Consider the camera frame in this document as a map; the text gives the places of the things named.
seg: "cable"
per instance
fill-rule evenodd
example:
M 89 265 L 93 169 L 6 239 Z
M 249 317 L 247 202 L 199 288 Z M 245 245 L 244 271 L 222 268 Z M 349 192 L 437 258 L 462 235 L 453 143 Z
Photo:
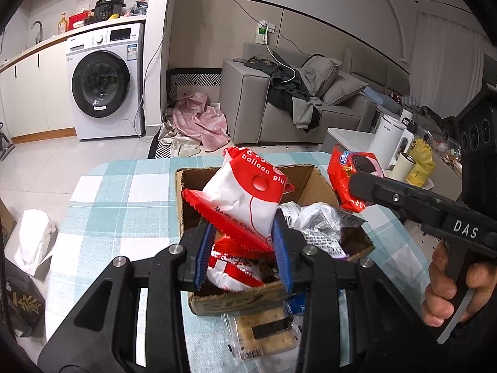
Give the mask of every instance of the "cable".
M 268 27 L 267 27 L 267 24 L 266 24 L 266 37 L 264 38 L 264 41 L 266 42 L 266 47 L 267 47 L 267 51 L 269 52 L 269 54 L 272 56 L 273 59 L 275 59 L 275 61 L 277 61 L 279 64 L 281 64 L 283 67 L 286 67 L 286 68 L 289 68 L 290 70 L 293 71 L 293 77 L 290 78 L 289 80 L 286 80 L 286 81 L 282 81 L 281 83 L 284 84 L 285 82 L 289 82 L 289 81 L 292 81 L 295 77 L 297 77 L 297 72 L 295 71 L 294 68 L 291 68 L 290 66 L 287 66 L 286 64 L 283 64 L 282 62 L 280 62 L 276 57 L 274 57 L 274 54 L 271 52 L 271 49 L 269 48 L 269 46 L 267 45 L 267 31 L 268 31 Z
M 165 18 L 165 21 L 166 21 L 166 22 L 167 22 L 167 8 L 168 8 L 168 6 L 169 6 L 169 1 L 170 1 L 170 0 L 167 0 L 167 2 L 166 2 L 166 18 Z M 246 13 L 246 14 L 247 14 L 250 18 L 252 18 L 255 22 L 257 22 L 258 24 L 260 24 L 261 26 L 263 26 L 263 27 L 265 27 L 265 28 L 266 28 L 266 38 L 265 38 L 265 42 L 266 42 L 266 43 L 265 43 L 265 44 L 266 44 L 267 50 L 269 51 L 269 54 L 271 54 L 271 56 L 272 56 L 272 57 L 275 59 L 275 61 L 277 61 L 279 64 L 281 64 L 282 66 L 287 67 L 287 68 L 289 68 L 289 69 L 291 69 L 291 70 L 293 71 L 293 77 L 292 77 L 292 78 L 290 78 L 289 80 L 286 80 L 286 81 L 283 81 L 283 82 L 285 83 L 285 82 L 289 82 L 289 81 L 293 80 L 293 79 L 297 76 L 297 73 L 295 72 L 295 69 L 291 68 L 290 66 L 286 66 L 285 64 L 281 63 L 281 62 L 280 62 L 277 58 L 275 58 L 275 57 L 274 57 L 274 55 L 273 55 L 273 53 L 271 52 L 271 49 L 270 49 L 270 48 L 269 48 L 269 46 L 267 45 L 267 36 L 268 36 L 268 35 L 267 35 L 267 34 L 268 34 L 268 32 L 267 32 L 267 30 L 268 30 L 268 28 L 267 28 L 267 24 L 265 25 L 265 24 L 263 24 L 263 23 L 261 23 L 261 22 L 257 21 L 257 19 L 255 19 L 252 15 L 250 15 L 250 14 L 247 12 L 247 10 L 246 10 L 245 8 L 243 8 L 243 7 L 242 7 L 242 5 L 241 5 L 241 4 L 240 4 L 237 0 L 233 0 L 233 1 L 234 1 L 235 3 L 237 3 L 237 4 L 238 4 L 238 6 L 239 6 L 239 7 L 243 10 L 243 12 L 245 12 L 245 13 Z M 157 46 L 157 50 L 156 50 L 156 51 L 155 51 L 155 53 L 153 54 L 152 58 L 151 58 L 151 59 L 150 59 L 150 61 L 148 62 L 147 67 L 146 67 L 146 69 L 145 69 L 145 74 L 144 74 L 144 76 L 143 76 L 143 90 L 142 90 L 142 97 L 141 97 L 141 99 L 140 99 L 140 103 L 138 104 L 138 109 L 137 109 L 136 114 L 135 114 L 135 119 L 133 120 L 133 129 L 135 130 L 136 135 L 137 135 L 138 137 L 140 137 L 141 139 L 144 139 L 144 140 L 152 140 L 152 139 L 153 139 L 153 137 L 151 137 L 151 138 L 144 138 L 144 137 L 142 137 L 142 136 L 138 133 L 138 131 L 136 130 L 136 118 L 137 118 L 138 114 L 140 113 L 140 109 L 143 109 L 143 106 L 144 106 L 144 103 L 145 103 L 145 81 L 147 80 L 148 68 L 150 67 L 150 64 L 152 63 L 153 59 L 155 58 L 155 56 L 156 56 L 157 52 L 158 52 L 158 51 L 159 51 L 159 49 L 161 48 L 161 46 L 162 46 L 162 42 L 164 41 L 164 38 L 166 37 L 166 32 L 167 32 L 167 27 L 166 27 L 166 29 L 164 30 L 164 33 L 162 34 L 162 39 L 161 39 L 161 42 L 159 43 L 159 45 Z M 285 39 L 285 40 L 289 41 L 289 42 L 290 42 L 293 46 L 295 46 L 295 48 L 297 48 L 297 50 L 298 50 L 300 53 L 302 53 L 302 54 L 306 54 L 306 55 L 307 55 L 307 53 L 305 53 L 305 52 L 301 51 L 301 50 L 299 49 L 299 47 L 298 47 L 298 46 L 297 46 L 297 45 L 296 45 L 296 44 L 295 44 L 292 40 L 290 40 L 290 39 L 286 38 L 286 37 L 285 37 L 285 36 L 284 36 L 281 32 L 279 32 L 279 31 L 277 31 L 277 30 L 274 30 L 274 32 L 277 32 L 277 33 L 278 33 L 278 34 L 279 34 L 279 35 L 280 35 L 283 39 Z
M 245 9 L 245 8 L 243 8 L 243 7 L 242 7 L 242 5 L 241 5 L 241 4 L 240 4 L 237 0 L 233 0 L 233 1 L 234 1 L 235 3 L 237 3 L 237 4 L 238 4 L 238 6 L 239 6 L 239 7 L 243 10 L 243 12 L 245 12 L 245 13 L 246 13 L 249 17 L 251 17 L 251 18 L 252 18 L 255 22 L 257 22 L 258 24 L 260 24 L 260 25 L 262 25 L 262 26 L 265 26 L 264 24 L 262 24 L 262 23 L 260 23 L 259 21 L 257 21 L 257 19 L 255 19 L 252 15 L 250 15 L 250 14 L 246 11 L 246 9 Z M 301 50 L 299 49 L 299 47 L 298 47 L 298 46 L 297 46 L 297 45 L 296 45 L 296 44 L 295 44 L 292 40 L 290 40 L 290 39 L 286 38 L 286 37 L 285 37 L 285 36 L 284 36 L 281 32 L 279 32 L 279 31 L 277 31 L 277 30 L 274 30 L 274 32 L 278 33 L 278 34 L 279 34 L 279 36 L 281 36 L 283 39 L 285 39 L 285 41 L 288 41 L 288 42 L 290 42 L 293 46 L 295 46 L 295 48 L 297 48 L 297 50 L 298 50 L 300 53 L 305 54 L 305 55 L 307 55 L 307 56 L 310 56 L 309 54 L 307 54 L 307 53 L 305 53 L 305 52 L 301 51 Z

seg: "red box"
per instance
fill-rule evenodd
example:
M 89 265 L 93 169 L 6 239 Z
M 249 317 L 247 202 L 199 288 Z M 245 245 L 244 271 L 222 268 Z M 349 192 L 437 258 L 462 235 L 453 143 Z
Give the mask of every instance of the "red box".
M 74 14 L 69 17 L 69 31 L 74 29 L 74 23 L 78 21 L 83 21 L 86 17 L 88 17 L 88 13 L 90 11 L 80 12 L 79 14 Z

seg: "black bag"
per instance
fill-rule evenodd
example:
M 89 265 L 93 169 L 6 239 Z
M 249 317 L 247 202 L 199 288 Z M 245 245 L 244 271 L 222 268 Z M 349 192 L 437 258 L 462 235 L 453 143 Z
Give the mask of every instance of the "black bag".
M 45 314 L 45 299 L 29 275 L 8 259 L 5 272 L 12 327 L 18 336 L 29 337 Z

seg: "washing machine door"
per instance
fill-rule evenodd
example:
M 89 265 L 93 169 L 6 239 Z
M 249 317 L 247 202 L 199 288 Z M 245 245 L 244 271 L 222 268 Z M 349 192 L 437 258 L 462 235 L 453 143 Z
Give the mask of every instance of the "washing machine door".
M 123 104 L 129 82 L 128 66 L 123 59 L 111 52 L 92 52 L 76 66 L 73 97 L 85 114 L 104 118 Z

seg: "white cabinet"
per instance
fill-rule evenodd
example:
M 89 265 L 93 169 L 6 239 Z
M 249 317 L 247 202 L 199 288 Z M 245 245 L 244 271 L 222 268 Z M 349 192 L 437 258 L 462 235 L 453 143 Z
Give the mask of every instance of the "white cabinet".
M 8 129 L 4 107 L 16 101 L 16 76 L 14 67 L 0 73 L 0 96 L 2 97 L 2 111 L 0 112 L 0 121 L 3 122 L 5 130 L 3 132 L 11 137 L 11 132 Z
M 0 72 L 0 93 L 10 137 L 74 127 L 66 42 L 47 47 Z
M 11 137 L 48 130 L 41 95 L 38 55 L 32 54 L 0 74 L 2 101 Z
M 40 81 L 49 130 L 74 127 L 66 70 L 66 42 L 45 48 L 40 55 Z

